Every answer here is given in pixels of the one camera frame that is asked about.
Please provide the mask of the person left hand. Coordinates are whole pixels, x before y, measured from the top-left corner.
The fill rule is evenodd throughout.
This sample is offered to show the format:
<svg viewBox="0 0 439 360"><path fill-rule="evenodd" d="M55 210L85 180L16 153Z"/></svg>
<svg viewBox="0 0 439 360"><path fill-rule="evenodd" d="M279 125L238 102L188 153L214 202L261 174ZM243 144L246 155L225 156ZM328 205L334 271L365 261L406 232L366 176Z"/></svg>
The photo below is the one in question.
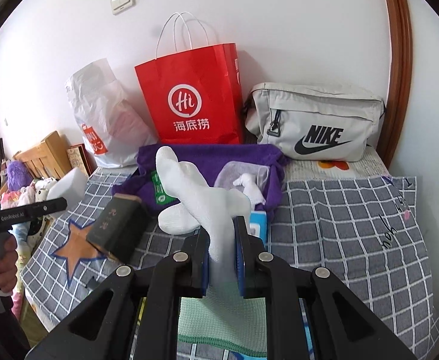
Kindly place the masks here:
<svg viewBox="0 0 439 360"><path fill-rule="evenodd" d="M13 235L9 235L4 248L5 255L0 259L0 290L7 293L11 292L17 283L17 242Z"/></svg>

